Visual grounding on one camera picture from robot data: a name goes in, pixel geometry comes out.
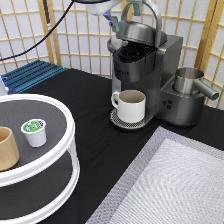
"black countertop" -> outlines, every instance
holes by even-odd
[[[191,128],[158,120],[134,133],[115,128],[109,119],[111,85],[109,79],[70,69],[26,91],[58,99],[70,109],[81,166],[71,197],[41,223],[85,223],[158,126],[224,150],[224,111],[209,107],[204,107],[201,121]]]

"stainless steel pitcher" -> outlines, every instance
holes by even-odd
[[[193,95],[202,92],[211,100],[216,100],[219,93],[206,85],[202,78],[204,73],[197,68],[179,68],[176,71],[173,88],[182,94]]]

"coffee maker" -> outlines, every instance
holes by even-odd
[[[156,28],[127,21],[127,13],[133,2],[124,8],[116,37],[127,42],[113,53],[113,78],[120,80],[121,91],[138,90],[146,96],[146,116],[138,124],[127,124],[111,112],[111,121],[119,128],[137,130],[153,118],[175,126],[193,126],[199,120],[205,102],[207,88],[211,99],[218,93],[206,86],[190,94],[174,89],[183,38],[162,32],[162,17],[156,4],[148,0],[142,3],[149,7],[156,20]]]

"coffee mug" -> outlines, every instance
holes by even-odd
[[[117,116],[126,123],[136,123],[145,117],[145,95],[137,90],[114,92],[111,102],[117,109]]]

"beige cup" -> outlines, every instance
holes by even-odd
[[[0,171],[14,166],[19,160],[19,150],[12,130],[0,127]]]

